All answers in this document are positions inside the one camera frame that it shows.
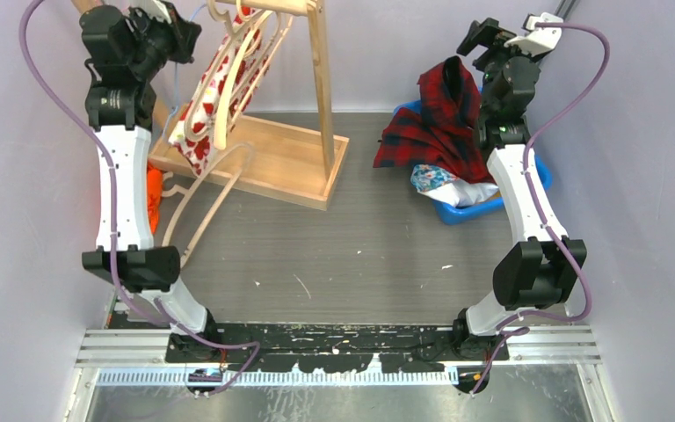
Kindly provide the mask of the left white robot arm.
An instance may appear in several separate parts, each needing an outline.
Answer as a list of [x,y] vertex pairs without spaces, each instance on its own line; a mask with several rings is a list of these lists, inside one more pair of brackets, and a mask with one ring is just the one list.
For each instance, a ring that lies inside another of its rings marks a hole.
[[189,63],[200,26],[167,1],[104,4],[79,20],[91,84],[84,102],[100,161],[100,224],[83,268],[107,280],[126,304],[142,298],[144,316],[171,329],[171,342],[201,363],[215,360],[221,337],[212,313],[181,278],[181,255],[154,242],[148,216],[147,163],[156,93],[168,63]]

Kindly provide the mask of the blue wire hanger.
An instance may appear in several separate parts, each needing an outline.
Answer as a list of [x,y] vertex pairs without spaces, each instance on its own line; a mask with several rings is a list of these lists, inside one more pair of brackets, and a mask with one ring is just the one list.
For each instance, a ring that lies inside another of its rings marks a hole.
[[183,101],[181,97],[181,90],[180,90],[180,80],[179,80],[179,68],[180,64],[175,62],[174,63],[174,68],[173,68],[173,85],[172,85],[172,105],[170,107],[170,110],[168,111],[168,115],[164,121],[163,127],[162,127],[162,133],[161,136],[163,138],[166,138],[169,133],[170,133],[170,127],[173,119],[178,115],[178,113],[181,111]]

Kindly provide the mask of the blue plastic bin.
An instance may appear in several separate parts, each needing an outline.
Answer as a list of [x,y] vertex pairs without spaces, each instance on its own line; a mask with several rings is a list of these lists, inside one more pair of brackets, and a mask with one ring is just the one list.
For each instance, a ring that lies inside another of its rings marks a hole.
[[451,101],[405,103],[379,140],[375,168],[407,168],[410,185],[434,203],[441,219],[457,224],[503,207],[499,189],[484,169],[473,141],[474,116]]

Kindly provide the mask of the orange cloth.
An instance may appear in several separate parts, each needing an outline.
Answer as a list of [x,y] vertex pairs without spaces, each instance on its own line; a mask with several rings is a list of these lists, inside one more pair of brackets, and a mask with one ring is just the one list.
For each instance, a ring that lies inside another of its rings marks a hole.
[[152,163],[147,163],[146,171],[149,227],[150,232],[155,234],[160,221],[160,205],[163,198],[164,181],[170,178],[172,174],[160,170]]

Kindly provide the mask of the beige plastic hanger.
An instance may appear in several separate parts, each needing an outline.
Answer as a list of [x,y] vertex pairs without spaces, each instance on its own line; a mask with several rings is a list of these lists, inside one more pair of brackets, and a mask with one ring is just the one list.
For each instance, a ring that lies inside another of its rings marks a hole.
[[209,138],[225,150],[228,133],[246,109],[286,38],[297,11],[287,1],[231,1],[231,10],[208,1],[210,16],[224,24],[225,43],[217,51],[209,76],[216,81],[215,114]]
[[235,2],[233,10],[221,10],[215,1],[207,2],[210,16],[224,24],[225,35],[214,58],[183,112],[177,131],[186,142],[209,141],[217,149],[226,148],[226,137],[238,117],[249,105],[264,73],[279,35],[265,37],[275,11]]

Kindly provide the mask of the wooden clothes rack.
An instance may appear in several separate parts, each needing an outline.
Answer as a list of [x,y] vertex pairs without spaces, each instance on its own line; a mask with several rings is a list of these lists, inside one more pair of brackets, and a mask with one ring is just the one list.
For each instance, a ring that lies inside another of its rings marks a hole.
[[[330,99],[330,65],[326,44],[326,23],[320,1],[287,1],[294,17],[308,21],[311,55],[318,104],[319,127],[310,130],[255,118],[245,111],[228,133],[225,150],[217,154],[198,177],[237,189],[324,210],[330,203],[342,169],[349,141],[335,135]],[[79,1],[82,14],[101,1]],[[156,98],[153,127],[163,124],[166,106]],[[148,163],[157,168],[197,177],[187,161],[166,138],[151,135]]]

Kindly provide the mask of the blue floral garment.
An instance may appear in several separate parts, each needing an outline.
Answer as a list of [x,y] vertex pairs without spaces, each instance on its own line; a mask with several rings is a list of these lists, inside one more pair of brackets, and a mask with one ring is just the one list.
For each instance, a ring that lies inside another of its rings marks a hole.
[[410,174],[410,183],[418,193],[426,193],[460,180],[452,172],[431,164],[417,164]]

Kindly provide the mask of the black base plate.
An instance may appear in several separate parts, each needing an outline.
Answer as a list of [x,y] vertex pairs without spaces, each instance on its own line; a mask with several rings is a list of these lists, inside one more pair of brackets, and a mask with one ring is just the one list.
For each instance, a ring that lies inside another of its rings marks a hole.
[[366,372],[378,360],[384,374],[440,372],[448,362],[480,367],[489,359],[505,360],[509,353],[500,337],[475,337],[460,323],[419,324],[265,324],[219,323],[215,341],[232,345],[220,352],[172,334],[165,360],[175,364],[224,364],[237,370],[250,356],[244,343],[260,349],[249,371],[311,374]]

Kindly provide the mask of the red black plaid dress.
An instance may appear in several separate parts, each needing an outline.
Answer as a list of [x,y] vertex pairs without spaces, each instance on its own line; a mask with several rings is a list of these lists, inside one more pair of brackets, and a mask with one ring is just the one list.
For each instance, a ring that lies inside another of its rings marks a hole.
[[400,108],[381,133],[374,168],[429,164],[469,183],[493,180],[474,141],[481,93],[454,55],[417,80],[420,109]]

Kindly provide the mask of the red white floral garment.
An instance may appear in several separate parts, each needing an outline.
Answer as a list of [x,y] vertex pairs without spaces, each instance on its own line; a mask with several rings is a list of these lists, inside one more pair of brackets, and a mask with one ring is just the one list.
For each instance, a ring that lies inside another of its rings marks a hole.
[[214,125],[226,84],[231,83],[232,88],[226,111],[233,117],[246,109],[269,69],[270,49],[275,39],[265,42],[262,26],[271,15],[250,7],[241,8],[201,76],[191,101],[168,135],[168,143],[187,161],[196,176],[202,174],[217,154]]

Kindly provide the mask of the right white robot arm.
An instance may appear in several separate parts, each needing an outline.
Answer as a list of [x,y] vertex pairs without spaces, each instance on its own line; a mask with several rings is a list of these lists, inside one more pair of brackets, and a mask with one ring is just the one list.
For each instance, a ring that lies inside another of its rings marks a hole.
[[561,23],[546,12],[528,15],[526,34],[517,35],[486,18],[470,25],[457,49],[459,55],[486,49],[473,62],[483,73],[474,139],[499,188],[513,241],[493,272],[491,292],[454,320],[451,339],[462,360],[476,360],[493,345],[506,318],[566,302],[577,275],[565,255],[578,264],[586,257],[584,242],[571,239],[555,217],[527,145],[525,113],[540,77],[539,62],[561,39]]

